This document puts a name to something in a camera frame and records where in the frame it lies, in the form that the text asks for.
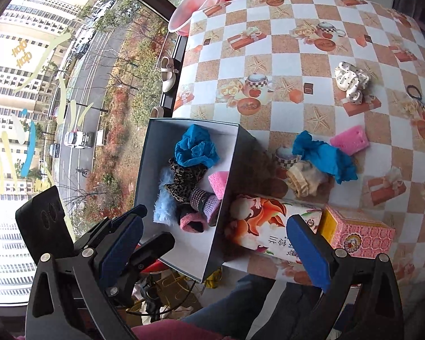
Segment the leopard print fabric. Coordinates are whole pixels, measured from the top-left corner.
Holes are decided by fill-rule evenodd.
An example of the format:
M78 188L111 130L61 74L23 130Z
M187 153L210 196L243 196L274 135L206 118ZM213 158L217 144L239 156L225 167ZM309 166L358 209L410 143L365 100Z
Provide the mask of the leopard print fabric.
M171 158L169 163L170 168L175 173L173 183L165 184L163 187L178 202L189 202L192 191L198 182L203 179L208 168L202 163L191 167L183 167L176 163L175 158Z

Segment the pink patterned box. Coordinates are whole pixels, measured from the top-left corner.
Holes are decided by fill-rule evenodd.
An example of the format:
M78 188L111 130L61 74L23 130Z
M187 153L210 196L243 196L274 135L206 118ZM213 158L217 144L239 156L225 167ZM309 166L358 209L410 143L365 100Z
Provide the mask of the pink patterned box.
M332 248L343 248L352 256L365 258L387 253L395 234L395 229L364 211L329 204L324 207L318 231Z

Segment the beige fabric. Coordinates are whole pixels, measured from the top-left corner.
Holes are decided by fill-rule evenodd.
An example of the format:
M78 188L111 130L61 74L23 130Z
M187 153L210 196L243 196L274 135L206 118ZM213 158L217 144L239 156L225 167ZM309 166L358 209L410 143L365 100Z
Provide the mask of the beige fabric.
M316 195L318 186L327 181L327 175L309 161L298 161L288 171L287 184L297 197Z

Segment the cable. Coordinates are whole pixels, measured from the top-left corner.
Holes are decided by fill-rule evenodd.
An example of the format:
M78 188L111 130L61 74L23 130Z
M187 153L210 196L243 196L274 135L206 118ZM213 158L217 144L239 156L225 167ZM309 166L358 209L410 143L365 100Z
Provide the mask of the cable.
M177 309L178 307L180 307L189 297L189 294L192 292L192 289L194 288L196 282L194 281L194 283L192 284L192 286L189 289L189 292L186 295L186 298L184 298L177 306L175 306L174 308L170 308L166 311L160 312L159 315L164 315L166 313L169 313L171 311L174 311L175 309ZM134 316L157 316L158 313L156 314L148 314L148 313L138 313L138 312L131 312L131 311L126 311L126 313L129 313L130 315L134 315Z

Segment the shoe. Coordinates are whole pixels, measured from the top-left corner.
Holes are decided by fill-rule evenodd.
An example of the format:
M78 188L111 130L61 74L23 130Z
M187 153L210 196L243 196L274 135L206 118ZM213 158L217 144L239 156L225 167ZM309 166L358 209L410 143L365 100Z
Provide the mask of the shoe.
M170 92L176 82L176 74L179 73L178 69L175 69L173 59L164 56L160 62L160 71L162 74L162 92Z
M171 110L167 107L156 106L151 110L150 117L161 118L161 117L172 117Z

